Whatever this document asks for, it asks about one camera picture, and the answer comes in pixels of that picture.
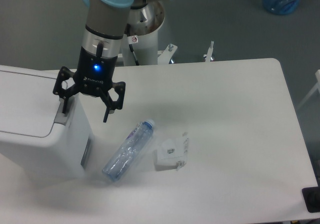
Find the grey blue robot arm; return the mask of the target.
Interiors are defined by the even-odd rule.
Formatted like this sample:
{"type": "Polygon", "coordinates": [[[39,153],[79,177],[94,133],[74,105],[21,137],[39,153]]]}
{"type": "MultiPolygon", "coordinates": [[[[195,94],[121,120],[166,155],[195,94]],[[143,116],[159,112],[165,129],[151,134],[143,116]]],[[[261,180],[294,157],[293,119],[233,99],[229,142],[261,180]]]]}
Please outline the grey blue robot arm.
{"type": "Polygon", "coordinates": [[[158,0],[86,0],[88,13],[76,72],[63,66],[53,88],[68,110],[68,101],[82,93],[101,98],[106,105],[103,121],[111,111],[121,110],[125,82],[113,82],[121,40],[128,24],[130,10],[158,0]]]}

